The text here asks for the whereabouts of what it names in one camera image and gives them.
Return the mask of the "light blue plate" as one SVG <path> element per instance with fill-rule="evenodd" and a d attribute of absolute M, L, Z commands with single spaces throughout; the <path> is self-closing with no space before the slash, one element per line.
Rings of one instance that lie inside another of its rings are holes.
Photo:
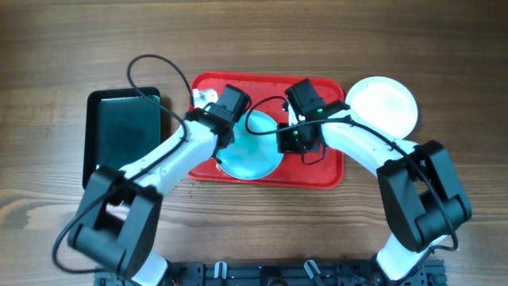
<path fill-rule="evenodd" d="M 254 135 L 245 128 L 244 114 L 233 127 L 233 142 L 218 151 L 219 167 L 240 180 L 258 180 L 275 171 L 283 160 L 275 133 Z"/>

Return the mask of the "white plate top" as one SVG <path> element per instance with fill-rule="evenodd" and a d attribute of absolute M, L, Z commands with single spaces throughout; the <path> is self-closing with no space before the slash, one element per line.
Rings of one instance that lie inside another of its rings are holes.
<path fill-rule="evenodd" d="M 393 137 L 408 137 L 418 122 L 418 105 L 410 90 L 385 76 L 355 83 L 345 102 L 363 120 Z"/>

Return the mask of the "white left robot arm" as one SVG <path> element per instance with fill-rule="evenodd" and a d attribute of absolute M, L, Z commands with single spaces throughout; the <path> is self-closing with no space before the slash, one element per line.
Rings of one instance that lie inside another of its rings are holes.
<path fill-rule="evenodd" d="M 231 143 L 233 127 L 251 102 L 244 91 L 226 85 L 216 102 L 187 112 L 177 131 L 144 157 L 120 170 L 94 171 L 68 245 L 98 262 L 103 272 L 138 285 L 160 284 L 169 264 L 152 247 L 163 198 Z"/>

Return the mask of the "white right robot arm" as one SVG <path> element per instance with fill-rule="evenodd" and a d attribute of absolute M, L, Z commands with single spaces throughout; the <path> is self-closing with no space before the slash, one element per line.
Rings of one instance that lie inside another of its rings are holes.
<path fill-rule="evenodd" d="M 456 231 L 471 219 L 471 204 L 440 142 L 419 145 L 390 133 L 409 122 L 401 98 L 327 103 L 310 79 L 285 96 L 296 121 L 288 129 L 298 141 L 340 151 L 377 178 L 391 230 L 374 262 L 384 283 L 401 284 L 436 250 L 457 250 Z"/>

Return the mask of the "red plastic tray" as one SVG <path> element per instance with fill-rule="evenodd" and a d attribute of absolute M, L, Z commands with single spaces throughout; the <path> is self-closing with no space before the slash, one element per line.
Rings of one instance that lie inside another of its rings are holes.
<path fill-rule="evenodd" d="M 301 76 L 259 75 L 207 71 L 197 75 L 191 87 L 194 89 L 214 89 L 221 94 L 226 85 L 231 84 L 245 91 L 254 103 L 274 95 L 284 95 L 284 91 L 294 83 L 302 80 Z M 303 187 L 330 189 L 337 186 L 344 175 L 344 154 L 328 149 L 326 157 L 319 159 L 320 153 L 308 153 L 306 160 L 316 160 L 313 165 L 305 165 L 297 153 L 283 156 L 279 167 L 270 175 L 259 180 L 247 180 L 246 184 L 257 184 L 278 187 Z M 209 159 L 192 169 L 188 176 L 195 180 L 216 181 L 242 184 L 244 181 L 233 178 L 223 172 L 215 160 Z"/>

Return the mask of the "black water tray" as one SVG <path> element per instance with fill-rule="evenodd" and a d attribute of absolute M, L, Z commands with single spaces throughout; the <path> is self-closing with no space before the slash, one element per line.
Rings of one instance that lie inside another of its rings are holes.
<path fill-rule="evenodd" d="M 139 160 L 161 139 L 161 109 L 150 101 L 160 101 L 154 87 L 94 91 L 87 98 L 87 118 L 83 155 L 83 179 L 101 166 L 115 170 Z"/>

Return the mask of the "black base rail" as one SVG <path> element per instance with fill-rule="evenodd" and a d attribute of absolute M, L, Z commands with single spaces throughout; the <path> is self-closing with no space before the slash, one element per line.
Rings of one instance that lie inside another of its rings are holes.
<path fill-rule="evenodd" d="M 391 285 L 369 260 L 335 263 L 215 264 L 176 262 L 169 265 L 161 285 L 264 286 L 264 285 Z"/>

